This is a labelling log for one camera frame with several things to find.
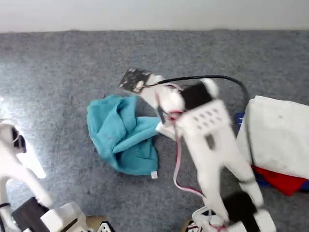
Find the cloth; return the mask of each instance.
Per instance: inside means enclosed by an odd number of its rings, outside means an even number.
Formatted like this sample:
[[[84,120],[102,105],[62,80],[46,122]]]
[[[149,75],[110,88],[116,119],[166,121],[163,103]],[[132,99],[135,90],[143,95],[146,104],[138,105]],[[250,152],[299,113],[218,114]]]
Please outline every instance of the cloth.
[[[268,183],[282,192],[285,196],[292,196],[293,193],[300,190],[303,183],[307,181],[307,179],[304,178],[284,175],[259,167],[253,167],[253,169],[256,173],[262,175]]]
[[[251,99],[248,107],[255,165],[309,179],[309,107],[261,96]],[[237,143],[240,153],[251,161],[245,123],[240,127]]]
[[[89,136],[100,157],[115,170],[131,175],[150,175],[158,169],[151,137],[159,119],[135,117],[137,96],[110,95],[87,107]]]

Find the red cloth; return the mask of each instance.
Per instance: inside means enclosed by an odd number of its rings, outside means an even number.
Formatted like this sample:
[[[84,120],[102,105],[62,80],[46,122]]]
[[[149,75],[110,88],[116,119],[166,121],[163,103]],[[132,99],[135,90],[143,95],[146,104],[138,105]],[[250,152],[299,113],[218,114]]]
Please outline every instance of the red cloth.
[[[292,196],[292,194],[299,190],[303,183],[307,181],[307,179],[304,178],[284,175],[263,168],[253,166],[253,169],[285,196]]]

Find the black cable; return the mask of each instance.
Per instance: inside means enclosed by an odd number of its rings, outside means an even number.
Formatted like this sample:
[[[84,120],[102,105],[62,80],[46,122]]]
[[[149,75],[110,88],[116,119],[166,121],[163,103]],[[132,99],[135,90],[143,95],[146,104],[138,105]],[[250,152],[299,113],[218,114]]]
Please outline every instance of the black cable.
[[[11,206],[11,204],[10,203],[0,204],[0,208],[6,207],[6,206]],[[3,224],[1,216],[0,216],[0,229],[1,229],[2,232],[5,232],[5,227],[4,227],[4,224]]]
[[[249,148],[249,153],[250,153],[252,165],[255,166],[253,149],[252,149],[252,141],[251,141],[251,133],[250,133],[250,128],[249,128],[249,118],[250,118],[249,107],[246,110],[247,105],[248,105],[249,100],[250,100],[250,95],[249,95],[249,92],[248,92],[246,86],[241,81],[239,81],[239,80],[237,80],[233,77],[224,76],[224,75],[202,75],[202,76],[186,76],[186,77],[178,77],[178,78],[167,79],[167,80],[159,81],[159,82],[157,82],[153,85],[148,85],[148,86],[144,86],[144,87],[156,86],[156,85],[165,84],[165,83],[169,83],[169,82],[173,82],[173,81],[196,80],[196,79],[203,79],[203,78],[229,80],[229,81],[232,81],[232,82],[234,82],[234,83],[236,83],[237,85],[240,86],[241,91],[243,93],[243,107],[242,107],[243,109],[242,110],[244,112],[246,112],[245,118],[243,120],[245,120],[247,143],[248,143],[248,148]]]

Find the white wall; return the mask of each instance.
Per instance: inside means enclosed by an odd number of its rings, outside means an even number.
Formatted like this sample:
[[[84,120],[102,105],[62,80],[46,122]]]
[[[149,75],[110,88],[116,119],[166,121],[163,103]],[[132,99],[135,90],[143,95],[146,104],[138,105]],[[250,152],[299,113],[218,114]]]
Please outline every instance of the white wall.
[[[309,29],[309,0],[0,0],[0,32]]]

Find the blue cloth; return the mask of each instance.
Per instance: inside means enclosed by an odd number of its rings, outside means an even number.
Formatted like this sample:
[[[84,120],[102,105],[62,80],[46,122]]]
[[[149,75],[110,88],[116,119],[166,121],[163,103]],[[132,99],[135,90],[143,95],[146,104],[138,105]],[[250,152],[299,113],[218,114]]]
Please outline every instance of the blue cloth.
[[[135,117],[137,96],[110,95],[87,107],[90,138],[100,157],[115,170],[131,175],[157,171],[158,157],[151,137],[157,117]]]

